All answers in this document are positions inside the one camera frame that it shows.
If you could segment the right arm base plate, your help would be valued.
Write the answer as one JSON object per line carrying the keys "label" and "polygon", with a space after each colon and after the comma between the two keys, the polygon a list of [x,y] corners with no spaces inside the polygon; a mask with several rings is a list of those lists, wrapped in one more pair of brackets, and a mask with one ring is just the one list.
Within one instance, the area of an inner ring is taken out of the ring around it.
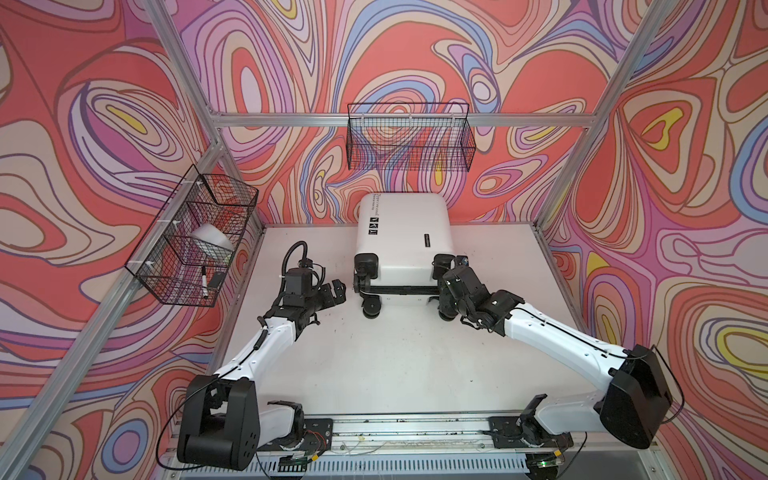
{"label": "right arm base plate", "polygon": [[481,433],[491,438],[496,449],[567,450],[574,446],[570,433],[550,434],[530,416],[492,416]]}

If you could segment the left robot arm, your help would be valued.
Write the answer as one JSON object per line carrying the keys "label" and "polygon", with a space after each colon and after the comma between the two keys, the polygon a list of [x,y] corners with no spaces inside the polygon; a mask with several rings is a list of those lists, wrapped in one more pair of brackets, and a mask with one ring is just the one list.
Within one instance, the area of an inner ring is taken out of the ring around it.
{"label": "left robot arm", "polygon": [[259,448],[293,448],[306,436],[301,404],[259,401],[265,374],[296,343],[303,330],[317,324],[317,313],[346,301],[346,285],[338,279],[305,291],[285,287],[265,314],[258,333],[229,363],[189,384],[182,405],[176,447],[185,464],[242,471]]}

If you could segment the black and white suitcase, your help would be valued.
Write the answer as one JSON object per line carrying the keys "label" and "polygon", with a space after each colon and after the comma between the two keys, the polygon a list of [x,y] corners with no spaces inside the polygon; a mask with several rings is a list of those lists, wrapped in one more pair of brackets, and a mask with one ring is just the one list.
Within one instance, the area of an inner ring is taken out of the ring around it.
{"label": "black and white suitcase", "polygon": [[365,317],[378,317],[386,304],[436,300],[440,318],[455,319],[456,302],[443,276],[468,263],[454,249],[442,196],[370,193],[360,201],[353,287]]}

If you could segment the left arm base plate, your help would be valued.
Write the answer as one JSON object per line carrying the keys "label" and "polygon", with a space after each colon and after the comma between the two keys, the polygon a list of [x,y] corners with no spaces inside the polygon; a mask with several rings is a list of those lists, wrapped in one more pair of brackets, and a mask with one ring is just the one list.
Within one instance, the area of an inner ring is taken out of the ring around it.
{"label": "left arm base plate", "polygon": [[296,431],[260,446],[258,452],[324,452],[332,447],[333,430],[332,418],[310,417]]}

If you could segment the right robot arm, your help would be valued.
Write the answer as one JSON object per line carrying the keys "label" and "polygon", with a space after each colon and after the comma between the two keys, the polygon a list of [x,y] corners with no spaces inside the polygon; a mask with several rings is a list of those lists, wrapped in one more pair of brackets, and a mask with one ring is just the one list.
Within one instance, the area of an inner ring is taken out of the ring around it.
{"label": "right robot arm", "polygon": [[440,315],[459,318],[529,345],[579,374],[593,391],[570,396],[536,395],[518,417],[519,437],[530,446],[580,432],[605,432],[639,450],[653,443],[672,406],[659,356],[637,344],[631,349],[591,337],[507,290],[490,292],[468,265],[438,280]]}

